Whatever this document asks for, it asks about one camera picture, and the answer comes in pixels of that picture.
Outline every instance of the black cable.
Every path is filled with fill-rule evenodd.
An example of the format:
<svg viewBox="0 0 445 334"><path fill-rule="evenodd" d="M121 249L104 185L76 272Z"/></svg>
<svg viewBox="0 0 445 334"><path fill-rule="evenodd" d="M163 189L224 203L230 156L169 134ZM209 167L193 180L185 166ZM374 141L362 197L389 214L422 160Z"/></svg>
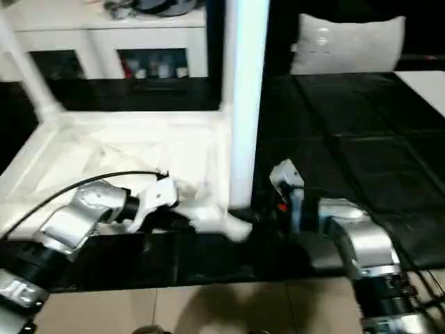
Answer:
<svg viewBox="0 0 445 334"><path fill-rule="evenodd" d="M166 176L166 175L164 175L164 174L162 174L160 172L154 172L154 171L127 170L127 171L123 171L123 172L114 172L114 173L101 174L101 175L89 177L88 179L84 179L84 180L81 180L81 181L76 182L74 184L71 184L70 186L67 186L67 187L65 187L65 188L55 192L53 195L49 196L46 200L44 200L43 202L41 202L38 205L36 205L33 209L29 210L23 217L21 217L21 219L16 221L14 223L14 225L9 228L8 231L6 231L6 233L0 239L0 243L1 242L5 242L8 239L8 237L10 236L10 234L12 232L14 232L26 219L28 219L33 214L35 214L38 210L42 209L45 205L50 203L53 199L63 195L64 193L67 193L68 191L71 191L71 190L73 190L73 189L75 189L75 188L77 188L79 186L83 186L84 184L87 184L87 183L90 183L90 182L94 182L94 181L98 181L98 180L102 180L102 179L107 179L109 177L116 177L116 176L121 176L121 175L140 175L140 174L143 174L143 175L155 175L158 179L161 179L161 178Z"/></svg>

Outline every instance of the white cabinet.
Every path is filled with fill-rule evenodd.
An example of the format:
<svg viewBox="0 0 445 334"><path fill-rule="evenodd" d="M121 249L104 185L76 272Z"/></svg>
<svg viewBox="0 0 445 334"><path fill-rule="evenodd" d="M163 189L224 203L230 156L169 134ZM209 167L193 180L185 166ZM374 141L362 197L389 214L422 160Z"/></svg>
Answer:
<svg viewBox="0 0 445 334"><path fill-rule="evenodd" d="M104 71L86 30L19 31L16 34L45 77L104 77ZM1 59L0 77L2 81L20 80L20 73L7 53L3 54Z"/></svg>
<svg viewBox="0 0 445 334"><path fill-rule="evenodd" d="M51 79L207 76L205 7L178 17L112 20L102 1L20 0L6 14L25 50ZM20 80L1 53L0 80Z"/></svg>
<svg viewBox="0 0 445 334"><path fill-rule="evenodd" d="M204 27L97 29L90 33L107 79L123 79L139 70L143 77L207 76Z"/></svg>

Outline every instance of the white tray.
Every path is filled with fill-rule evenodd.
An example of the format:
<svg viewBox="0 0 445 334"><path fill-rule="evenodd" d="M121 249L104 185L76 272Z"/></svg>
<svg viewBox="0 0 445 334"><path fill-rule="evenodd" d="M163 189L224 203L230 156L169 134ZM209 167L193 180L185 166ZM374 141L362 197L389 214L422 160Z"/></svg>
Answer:
<svg viewBox="0 0 445 334"><path fill-rule="evenodd" d="M227 129L219 112L67 112L43 122L0 176L0 228L5 231L27 210L64 186L121 170L168 171L178 180L183 196L198 196L204 191L226 207ZM134 193L153 181L150 175L109 179ZM28 237L72 194L56 199L11 237Z"/></svg>

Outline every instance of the white countertop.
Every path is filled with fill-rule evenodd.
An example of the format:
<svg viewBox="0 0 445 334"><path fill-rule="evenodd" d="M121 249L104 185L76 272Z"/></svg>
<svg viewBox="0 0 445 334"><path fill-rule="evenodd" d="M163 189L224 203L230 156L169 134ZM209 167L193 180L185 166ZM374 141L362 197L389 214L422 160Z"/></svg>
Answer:
<svg viewBox="0 0 445 334"><path fill-rule="evenodd" d="M19 0L6 8L15 31L66 29L131 29L203 27L205 8L177 17L141 15L123 20L106 16L103 1L95 0Z"/></svg>
<svg viewBox="0 0 445 334"><path fill-rule="evenodd" d="M445 117L445 72L396 72L396 74Z"/></svg>

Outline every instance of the cabinet door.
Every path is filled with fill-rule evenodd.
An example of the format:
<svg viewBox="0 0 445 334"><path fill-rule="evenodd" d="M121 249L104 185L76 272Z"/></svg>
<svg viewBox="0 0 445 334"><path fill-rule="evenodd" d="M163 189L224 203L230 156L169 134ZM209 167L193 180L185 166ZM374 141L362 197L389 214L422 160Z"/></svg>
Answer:
<svg viewBox="0 0 445 334"><path fill-rule="evenodd" d="M207 76L205 28L99 29L91 33L108 79Z"/></svg>
<svg viewBox="0 0 445 334"><path fill-rule="evenodd" d="M44 77L49 79L102 79L104 71L87 31L21 31L16 33ZM3 55L0 75L18 81L21 75L9 54Z"/></svg>

